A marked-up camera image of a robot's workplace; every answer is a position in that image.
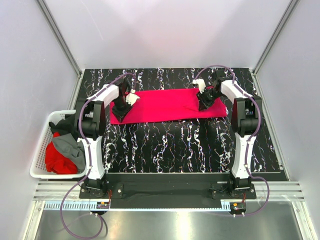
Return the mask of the pink t shirt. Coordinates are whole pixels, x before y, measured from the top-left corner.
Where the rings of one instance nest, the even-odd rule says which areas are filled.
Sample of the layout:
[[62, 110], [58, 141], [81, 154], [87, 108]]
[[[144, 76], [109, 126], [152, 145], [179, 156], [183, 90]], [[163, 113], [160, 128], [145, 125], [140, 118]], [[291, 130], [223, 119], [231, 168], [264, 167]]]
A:
[[219, 98], [210, 108], [199, 111], [198, 92], [198, 88], [137, 91], [139, 99], [124, 120], [119, 122], [111, 113], [110, 123], [123, 125], [227, 116], [227, 108]]

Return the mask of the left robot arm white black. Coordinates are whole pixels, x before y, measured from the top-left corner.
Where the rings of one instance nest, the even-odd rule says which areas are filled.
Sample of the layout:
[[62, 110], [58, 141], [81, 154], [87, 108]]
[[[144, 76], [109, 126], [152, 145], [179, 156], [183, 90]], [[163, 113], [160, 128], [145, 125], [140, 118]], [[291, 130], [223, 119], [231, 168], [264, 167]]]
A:
[[81, 181], [80, 198], [102, 199], [111, 195], [102, 158], [106, 108], [113, 104], [111, 113], [122, 123], [137, 99], [129, 81], [124, 79], [105, 84], [97, 93], [77, 103], [74, 126], [84, 147], [86, 171]]

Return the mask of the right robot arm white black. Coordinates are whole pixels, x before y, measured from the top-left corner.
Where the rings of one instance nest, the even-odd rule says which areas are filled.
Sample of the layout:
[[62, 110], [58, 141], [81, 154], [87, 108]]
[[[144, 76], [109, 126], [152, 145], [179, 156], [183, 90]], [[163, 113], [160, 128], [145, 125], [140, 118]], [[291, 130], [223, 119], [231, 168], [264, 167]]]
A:
[[262, 99], [241, 88], [235, 76], [229, 79], [219, 76], [216, 71], [212, 78], [214, 82], [211, 87], [199, 76], [192, 81], [199, 89], [196, 94], [198, 109], [209, 109], [221, 96], [232, 102], [231, 128], [235, 134], [235, 156], [229, 179], [222, 192], [231, 198], [242, 198], [251, 191], [252, 151], [262, 124]]

